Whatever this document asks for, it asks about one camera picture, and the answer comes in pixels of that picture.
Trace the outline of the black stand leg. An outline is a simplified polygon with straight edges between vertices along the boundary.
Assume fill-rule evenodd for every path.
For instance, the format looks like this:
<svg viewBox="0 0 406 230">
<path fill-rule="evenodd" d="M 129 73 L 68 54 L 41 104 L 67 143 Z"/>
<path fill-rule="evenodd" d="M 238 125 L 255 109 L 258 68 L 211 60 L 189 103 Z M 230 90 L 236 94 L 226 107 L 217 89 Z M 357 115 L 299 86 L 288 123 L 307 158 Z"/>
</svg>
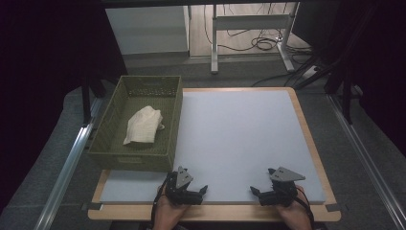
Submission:
<svg viewBox="0 0 406 230">
<path fill-rule="evenodd" d="M 86 127 L 91 120 L 90 92 L 93 92 L 96 98 L 103 98 L 106 90 L 99 77 L 85 76 L 82 78 L 81 94 L 83 108 L 83 125 Z"/>
<path fill-rule="evenodd" d="M 342 86 L 342 115 L 347 120 L 348 124 L 351 125 L 351 73 L 349 67 L 344 64 L 338 64 L 331 70 L 331 76 L 328 78 L 324 89 L 327 94 L 335 94 L 340 86 Z"/>
</svg>

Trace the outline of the aluminium rail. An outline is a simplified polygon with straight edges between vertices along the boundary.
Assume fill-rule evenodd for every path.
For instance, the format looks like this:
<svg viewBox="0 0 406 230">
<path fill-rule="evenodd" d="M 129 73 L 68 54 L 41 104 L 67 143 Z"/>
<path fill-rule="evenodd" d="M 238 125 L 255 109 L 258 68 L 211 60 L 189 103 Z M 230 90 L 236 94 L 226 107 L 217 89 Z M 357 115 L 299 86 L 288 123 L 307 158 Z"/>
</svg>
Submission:
<svg viewBox="0 0 406 230">
<path fill-rule="evenodd" d="M 95 99 L 90 106 L 90 119 L 80 127 L 79 133 L 58 175 L 56 183 L 48 196 L 42 212 L 34 226 L 34 230 L 50 230 L 56 217 L 59 205 L 65 196 L 86 142 L 93 129 L 96 118 L 102 106 L 103 99 Z"/>
<path fill-rule="evenodd" d="M 330 95 L 327 95 L 327 99 L 331 103 L 340 125 L 348 136 L 356 155 L 358 156 L 361 164 L 366 171 L 366 174 L 369 176 L 375 190 L 377 191 L 386 210 L 393 220 L 396 229 L 406 230 L 406 212 L 403 210 L 403 207 L 396 198 L 395 193 L 386 183 L 384 177 L 374 164 L 369 152 L 361 141 L 354 126 L 351 125 L 342 114 L 342 106 L 340 105 L 339 100 Z"/>
</svg>

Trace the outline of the person's left hand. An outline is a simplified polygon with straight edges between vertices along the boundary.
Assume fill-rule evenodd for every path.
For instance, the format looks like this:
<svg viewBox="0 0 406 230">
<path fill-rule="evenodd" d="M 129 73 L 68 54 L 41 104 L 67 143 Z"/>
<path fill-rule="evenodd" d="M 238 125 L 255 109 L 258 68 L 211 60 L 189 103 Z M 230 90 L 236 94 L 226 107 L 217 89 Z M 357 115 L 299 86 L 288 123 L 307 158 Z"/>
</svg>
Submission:
<svg viewBox="0 0 406 230">
<path fill-rule="evenodd" d="M 165 192 L 162 192 L 156 202 L 152 230 L 172 230 L 189 208 L 190 205 L 171 203 Z"/>
</svg>

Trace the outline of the white power strip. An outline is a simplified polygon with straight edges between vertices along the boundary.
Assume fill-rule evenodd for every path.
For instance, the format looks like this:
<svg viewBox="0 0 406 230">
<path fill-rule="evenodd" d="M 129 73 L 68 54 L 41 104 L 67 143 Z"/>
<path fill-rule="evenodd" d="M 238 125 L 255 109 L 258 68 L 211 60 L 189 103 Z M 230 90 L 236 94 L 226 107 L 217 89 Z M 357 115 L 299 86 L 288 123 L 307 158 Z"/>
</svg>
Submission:
<svg viewBox="0 0 406 230">
<path fill-rule="evenodd" d="M 310 77 L 312 77 L 313 75 L 315 75 L 317 72 L 319 72 L 321 70 L 321 68 L 319 66 L 316 65 L 312 65 L 310 68 L 308 68 L 302 75 L 301 78 L 306 80 Z"/>
</svg>

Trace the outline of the white cabinet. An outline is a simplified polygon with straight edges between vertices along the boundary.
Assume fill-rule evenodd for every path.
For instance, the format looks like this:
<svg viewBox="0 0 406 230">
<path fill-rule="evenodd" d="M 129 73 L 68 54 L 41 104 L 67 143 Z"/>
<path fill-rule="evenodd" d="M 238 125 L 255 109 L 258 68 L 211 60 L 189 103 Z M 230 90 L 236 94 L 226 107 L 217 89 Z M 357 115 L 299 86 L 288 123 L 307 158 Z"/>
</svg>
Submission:
<svg viewBox="0 0 406 230">
<path fill-rule="evenodd" d="M 187 53 L 190 49 L 186 6 L 105 11 L 123 55 Z"/>
</svg>

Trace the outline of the green woven plastic basket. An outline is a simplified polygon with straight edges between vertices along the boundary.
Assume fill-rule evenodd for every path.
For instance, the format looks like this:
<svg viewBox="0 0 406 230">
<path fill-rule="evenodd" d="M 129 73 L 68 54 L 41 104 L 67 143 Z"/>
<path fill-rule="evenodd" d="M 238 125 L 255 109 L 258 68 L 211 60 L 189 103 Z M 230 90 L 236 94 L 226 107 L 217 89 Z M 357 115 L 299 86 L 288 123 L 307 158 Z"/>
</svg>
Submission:
<svg viewBox="0 0 406 230">
<path fill-rule="evenodd" d="M 123 76 L 105 109 L 88 155 L 105 170 L 170 172 L 173 169 L 183 100 L 183 85 L 174 76 Z M 124 138 L 127 124 L 146 106 L 159 110 L 164 129 L 152 143 Z"/>
</svg>

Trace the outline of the cream printed cloth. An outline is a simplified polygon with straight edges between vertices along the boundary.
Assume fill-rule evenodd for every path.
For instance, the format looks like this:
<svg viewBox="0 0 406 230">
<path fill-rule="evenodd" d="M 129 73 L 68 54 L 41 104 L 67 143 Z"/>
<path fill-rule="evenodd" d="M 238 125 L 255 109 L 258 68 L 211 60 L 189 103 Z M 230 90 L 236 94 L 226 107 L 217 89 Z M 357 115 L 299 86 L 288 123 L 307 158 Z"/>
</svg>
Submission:
<svg viewBox="0 0 406 230">
<path fill-rule="evenodd" d="M 150 105 L 145 106 L 128 120 L 124 145 L 130 143 L 154 143 L 156 132 L 164 128 L 161 111 L 154 109 Z"/>
</svg>

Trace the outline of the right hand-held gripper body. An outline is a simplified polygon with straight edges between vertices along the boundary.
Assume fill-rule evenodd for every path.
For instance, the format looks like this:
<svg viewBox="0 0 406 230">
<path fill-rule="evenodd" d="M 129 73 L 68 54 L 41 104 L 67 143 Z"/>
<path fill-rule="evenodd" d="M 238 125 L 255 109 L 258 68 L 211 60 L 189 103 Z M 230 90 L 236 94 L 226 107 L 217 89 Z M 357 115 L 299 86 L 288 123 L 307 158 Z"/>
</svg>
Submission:
<svg viewBox="0 0 406 230">
<path fill-rule="evenodd" d="M 268 172 L 272 182 L 270 204 L 289 206 L 298 194 L 295 182 L 305 180 L 305 176 L 284 167 Z"/>
</svg>

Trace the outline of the person's right hand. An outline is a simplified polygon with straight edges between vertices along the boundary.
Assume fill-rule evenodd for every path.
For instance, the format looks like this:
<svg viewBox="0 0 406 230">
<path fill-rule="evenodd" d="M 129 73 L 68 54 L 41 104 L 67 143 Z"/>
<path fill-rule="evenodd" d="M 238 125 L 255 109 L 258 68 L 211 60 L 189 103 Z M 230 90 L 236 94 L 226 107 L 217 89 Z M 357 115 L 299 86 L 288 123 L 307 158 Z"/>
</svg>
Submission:
<svg viewBox="0 0 406 230">
<path fill-rule="evenodd" d="M 303 187 L 296 186 L 298 194 L 294 201 L 287 207 L 276 205 L 275 208 L 284 223 L 291 230 L 313 230 L 312 222 L 308 214 L 308 202 Z"/>
</svg>

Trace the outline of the white desk frame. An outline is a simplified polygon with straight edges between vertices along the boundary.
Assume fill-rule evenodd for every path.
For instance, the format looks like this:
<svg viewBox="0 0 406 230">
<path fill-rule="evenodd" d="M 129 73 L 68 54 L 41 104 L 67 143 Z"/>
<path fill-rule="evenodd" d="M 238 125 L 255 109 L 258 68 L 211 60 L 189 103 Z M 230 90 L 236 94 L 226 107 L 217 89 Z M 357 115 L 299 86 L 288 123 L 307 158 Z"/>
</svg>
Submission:
<svg viewBox="0 0 406 230">
<path fill-rule="evenodd" d="M 283 30 L 283 34 L 277 43 L 277 48 L 281 55 L 286 71 L 288 73 L 293 73 L 294 66 L 286 51 L 286 47 L 299 5 L 299 2 L 295 2 L 290 12 L 285 14 L 238 16 L 217 16 L 216 5 L 213 5 L 211 72 L 213 74 L 218 73 L 218 31 L 281 29 Z"/>
</svg>

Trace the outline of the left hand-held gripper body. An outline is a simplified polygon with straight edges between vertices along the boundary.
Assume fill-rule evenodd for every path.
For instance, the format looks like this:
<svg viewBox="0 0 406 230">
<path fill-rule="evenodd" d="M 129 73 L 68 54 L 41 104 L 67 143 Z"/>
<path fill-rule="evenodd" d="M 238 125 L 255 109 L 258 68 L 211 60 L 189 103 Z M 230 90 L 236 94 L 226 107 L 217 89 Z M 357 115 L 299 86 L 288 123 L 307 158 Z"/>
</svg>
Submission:
<svg viewBox="0 0 406 230">
<path fill-rule="evenodd" d="M 179 166 L 176 172 L 171 172 L 168 175 L 165 195 L 169 201 L 175 205 L 184 205 L 192 203 L 192 195 L 188 190 L 193 177 L 186 169 Z"/>
</svg>

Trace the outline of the light wooden table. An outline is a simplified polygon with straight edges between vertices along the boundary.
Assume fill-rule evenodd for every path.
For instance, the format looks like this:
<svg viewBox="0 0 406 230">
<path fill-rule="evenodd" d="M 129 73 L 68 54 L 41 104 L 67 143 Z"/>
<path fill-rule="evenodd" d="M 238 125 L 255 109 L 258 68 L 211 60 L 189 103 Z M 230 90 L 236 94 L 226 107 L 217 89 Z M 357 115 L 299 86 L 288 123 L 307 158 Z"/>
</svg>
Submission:
<svg viewBox="0 0 406 230">
<path fill-rule="evenodd" d="M 186 92 L 218 92 L 218 91 L 260 91 L 260 90 L 283 90 L 289 87 L 264 87 L 264 88 L 187 88 Z M 304 138 L 310 148 L 310 154 L 315 165 L 317 174 L 322 183 L 323 191 L 327 200 L 321 204 L 310 203 L 314 217 L 318 221 L 337 221 L 341 217 L 341 212 L 328 212 L 325 205 L 336 203 L 334 194 L 329 185 L 327 175 L 321 162 L 317 148 L 315 147 L 312 135 L 309 131 L 305 115 L 302 112 L 298 97 L 295 93 L 293 102 L 300 107 L 298 117 L 304 130 Z M 248 222 L 270 222 L 278 220 L 276 210 L 272 207 L 263 207 L 257 201 L 256 203 L 242 204 L 205 204 L 196 205 L 184 216 L 186 221 L 248 221 Z"/>
</svg>

